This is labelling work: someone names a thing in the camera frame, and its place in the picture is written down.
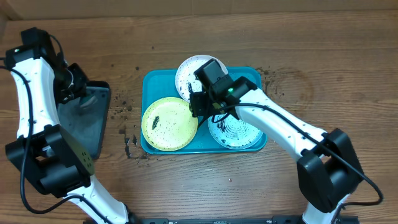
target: tray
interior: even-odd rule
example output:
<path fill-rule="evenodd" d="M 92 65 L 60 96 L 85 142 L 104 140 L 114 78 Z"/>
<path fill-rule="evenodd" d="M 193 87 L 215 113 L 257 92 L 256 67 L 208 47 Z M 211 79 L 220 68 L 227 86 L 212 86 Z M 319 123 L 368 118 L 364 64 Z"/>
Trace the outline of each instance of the tray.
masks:
<path fill-rule="evenodd" d="M 177 69 L 169 70 L 153 70 L 149 72 L 142 84 L 142 109 L 141 119 L 145 110 L 155 101 L 164 97 L 181 98 L 175 88 L 175 74 Z M 261 88 L 261 76 L 251 67 L 230 67 L 229 75 L 233 80 L 241 76 L 248 78 Z M 267 135 L 263 134 L 262 138 L 253 146 L 247 149 L 228 149 L 218 144 L 209 132 L 207 121 L 205 121 L 198 129 L 193 140 L 184 148 L 177 151 L 165 152 L 152 147 L 144 138 L 141 131 L 141 147 L 149 154 L 192 154 L 192 153 L 221 153 L 221 152 L 253 152 L 260 151 L 267 143 Z"/>

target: teal tray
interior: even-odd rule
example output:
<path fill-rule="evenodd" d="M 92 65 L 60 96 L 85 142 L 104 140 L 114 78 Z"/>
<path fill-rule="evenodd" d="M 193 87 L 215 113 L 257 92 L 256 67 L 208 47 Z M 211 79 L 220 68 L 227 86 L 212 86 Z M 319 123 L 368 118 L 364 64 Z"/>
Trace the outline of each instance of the teal tray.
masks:
<path fill-rule="evenodd" d="M 170 70 L 154 70 L 149 72 L 142 84 L 142 111 L 141 119 L 145 110 L 155 101 L 165 97 L 181 98 L 175 88 L 175 74 L 177 69 Z M 248 78 L 261 88 L 261 76 L 251 67 L 231 67 L 228 72 L 233 80 L 241 76 Z M 141 130 L 141 147 L 149 154 L 192 154 L 192 153 L 221 153 L 221 152 L 254 152 L 260 151 L 267 143 L 267 135 L 263 134 L 262 138 L 255 145 L 247 149 L 228 149 L 218 144 L 209 132 L 207 121 L 205 121 L 198 129 L 192 141 L 182 149 L 166 152 L 152 147 L 144 138 Z"/>

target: table surface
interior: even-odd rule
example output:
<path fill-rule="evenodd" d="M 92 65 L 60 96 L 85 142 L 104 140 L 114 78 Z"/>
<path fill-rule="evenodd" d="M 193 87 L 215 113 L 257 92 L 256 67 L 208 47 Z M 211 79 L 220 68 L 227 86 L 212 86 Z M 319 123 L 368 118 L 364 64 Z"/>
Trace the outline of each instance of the table surface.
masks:
<path fill-rule="evenodd" d="M 350 207 L 361 223 L 398 219 L 398 11 L 306 12 L 226 16 L 141 17 L 8 22 L 0 53 L 37 26 L 62 43 L 66 59 L 112 89 L 96 176 L 139 217 L 258 218 L 299 215 L 307 201 L 295 162 L 273 140 L 257 153 L 152 156 L 130 143 L 140 133 L 142 80 L 208 54 L 250 66 L 278 104 L 327 131 L 351 137 L 365 173 L 386 197 L 376 207 Z M 0 72 L 1 148 L 16 139 L 19 111 L 13 79 Z M 2 223 L 80 223 L 72 203 L 46 215 L 26 211 L 19 171 L 0 154 Z M 35 208 L 58 201 L 27 184 Z M 364 182 L 349 201 L 377 199 Z"/>

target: yellow plate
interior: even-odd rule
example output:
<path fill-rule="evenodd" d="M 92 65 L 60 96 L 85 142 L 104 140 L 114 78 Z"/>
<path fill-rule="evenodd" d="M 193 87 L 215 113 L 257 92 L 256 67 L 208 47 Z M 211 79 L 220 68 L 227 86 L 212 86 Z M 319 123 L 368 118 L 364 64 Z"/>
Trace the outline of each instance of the yellow plate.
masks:
<path fill-rule="evenodd" d="M 156 149 L 175 151 L 190 143 L 198 129 L 198 118 L 193 118 L 189 103 L 176 97 L 155 101 L 142 117 L 145 140 Z"/>

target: wood grain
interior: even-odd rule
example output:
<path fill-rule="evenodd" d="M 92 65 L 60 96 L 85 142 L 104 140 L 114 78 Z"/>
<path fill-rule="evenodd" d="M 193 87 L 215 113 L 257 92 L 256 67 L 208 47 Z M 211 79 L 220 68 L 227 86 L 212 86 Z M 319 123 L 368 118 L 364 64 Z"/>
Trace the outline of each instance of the wood grain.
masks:
<path fill-rule="evenodd" d="M 328 131 L 346 131 L 365 173 L 386 200 L 343 214 L 358 215 L 361 223 L 395 223 L 397 19 L 398 11 L 356 11 L 12 21 L 0 53 L 21 44 L 20 31 L 37 26 L 55 35 L 67 60 L 79 63 L 90 79 L 110 84 L 96 175 L 141 218 L 255 218 L 305 210 L 295 163 L 273 140 L 257 153 L 192 156 L 146 155 L 139 144 L 130 144 L 137 159 L 127 159 L 119 130 L 126 127 L 128 137 L 139 138 L 144 76 L 177 68 L 192 55 L 209 54 L 228 66 L 256 68 L 264 91 L 300 118 Z M 19 117 L 15 84 L 4 71 L 0 93 L 4 148 L 15 140 Z M 87 218 L 70 203 L 46 215 L 30 214 L 19 198 L 19 172 L 4 154 L 0 170 L 3 223 L 80 223 Z M 27 195 L 35 208 L 57 201 L 29 185 Z M 350 201 L 375 199 L 376 193 L 362 183 Z"/>

